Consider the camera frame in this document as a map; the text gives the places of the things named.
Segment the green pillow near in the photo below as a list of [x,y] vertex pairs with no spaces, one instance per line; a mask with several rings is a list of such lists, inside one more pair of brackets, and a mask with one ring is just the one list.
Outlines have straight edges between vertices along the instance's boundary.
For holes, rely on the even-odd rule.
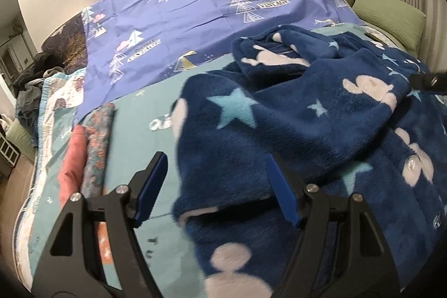
[[363,21],[391,34],[407,50],[419,50],[426,26],[426,15],[421,10],[400,0],[355,0],[352,9]]

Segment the purple tree print sheet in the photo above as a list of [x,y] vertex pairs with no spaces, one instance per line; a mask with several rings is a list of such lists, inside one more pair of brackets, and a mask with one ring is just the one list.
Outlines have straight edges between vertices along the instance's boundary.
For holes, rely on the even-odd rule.
[[359,23],[346,0],[99,0],[83,9],[81,120],[102,104],[228,54],[240,36]]

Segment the teal cartoon print quilt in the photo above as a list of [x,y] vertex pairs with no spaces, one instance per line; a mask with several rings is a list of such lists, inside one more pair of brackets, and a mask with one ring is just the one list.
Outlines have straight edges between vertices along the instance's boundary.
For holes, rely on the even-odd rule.
[[[309,31],[324,35],[351,32],[363,40],[389,47],[384,42],[372,40],[368,30],[352,23]],[[231,49],[229,54],[216,61],[193,71],[182,72],[113,103],[114,122],[101,195],[130,182],[138,171],[147,167],[156,152],[161,151],[167,155],[167,175],[154,208],[149,219],[135,230],[149,271],[165,297],[209,297],[205,292],[205,275],[197,260],[195,245],[185,228],[173,217],[173,205],[181,188],[177,145],[172,129],[173,106],[190,76],[220,70],[232,61]],[[57,110],[56,114],[54,134],[49,139],[50,174],[43,189],[44,196],[50,197],[52,203],[40,202],[37,207],[30,241],[32,279],[49,234],[62,211],[58,173],[75,127],[70,124],[64,109]]]

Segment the folded floral cloth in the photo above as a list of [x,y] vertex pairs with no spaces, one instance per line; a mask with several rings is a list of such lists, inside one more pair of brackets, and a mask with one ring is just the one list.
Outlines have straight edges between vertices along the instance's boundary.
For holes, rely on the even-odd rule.
[[86,198],[97,197],[102,194],[114,112],[115,105],[113,103],[101,105],[92,113],[85,124],[87,159],[83,172],[81,193]]

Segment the navy fleece star pajama top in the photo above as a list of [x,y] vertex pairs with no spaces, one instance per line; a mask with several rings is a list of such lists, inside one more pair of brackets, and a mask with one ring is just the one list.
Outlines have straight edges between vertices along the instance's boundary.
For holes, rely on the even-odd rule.
[[195,245],[209,297],[269,297],[301,236],[269,181],[361,194],[389,247],[398,292],[446,233],[446,105],[415,89],[428,68],[351,32],[279,26],[190,76],[172,112],[180,195],[173,217]]

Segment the white shelf rack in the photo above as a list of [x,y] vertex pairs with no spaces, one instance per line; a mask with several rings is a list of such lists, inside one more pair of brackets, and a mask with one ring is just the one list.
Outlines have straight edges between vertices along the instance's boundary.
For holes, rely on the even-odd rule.
[[0,135],[0,148],[1,177],[8,178],[17,164],[20,151],[3,134]]

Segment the dark patterned pillow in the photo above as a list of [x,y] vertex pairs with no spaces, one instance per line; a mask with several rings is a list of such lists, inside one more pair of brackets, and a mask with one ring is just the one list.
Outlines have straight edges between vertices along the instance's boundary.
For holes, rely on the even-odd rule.
[[82,14],[71,17],[55,30],[42,43],[41,49],[62,61],[67,74],[85,68],[88,56]]

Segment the pile of dark clothes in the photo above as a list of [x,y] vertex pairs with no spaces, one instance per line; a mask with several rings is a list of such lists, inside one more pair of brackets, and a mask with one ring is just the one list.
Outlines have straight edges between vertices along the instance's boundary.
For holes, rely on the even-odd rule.
[[46,71],[55,67],[64,70],[62,66],[64,66],[63,61],[58,56],[46,52],[38,53],[34,63],[25,69],[13,83],[16,98],[15,116],[30,135],[36,131],[43,76]]

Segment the folded pink cloth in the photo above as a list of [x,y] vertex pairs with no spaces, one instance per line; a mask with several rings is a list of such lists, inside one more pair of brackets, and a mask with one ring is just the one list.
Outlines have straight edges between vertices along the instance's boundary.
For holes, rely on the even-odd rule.
[[73,193],[80,192],[87,159],[85,127],[76,125],[68,141],[67,151],[58,173],[59,202],[63,208]]

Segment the arched wall mirror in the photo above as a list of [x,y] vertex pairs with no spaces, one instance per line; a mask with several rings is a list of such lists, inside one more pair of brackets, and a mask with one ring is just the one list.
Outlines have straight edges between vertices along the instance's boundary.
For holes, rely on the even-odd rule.
[[37,50],[25,25],[18,0],[1,0],[1,112],[15,115],[13,83],[34,64]]

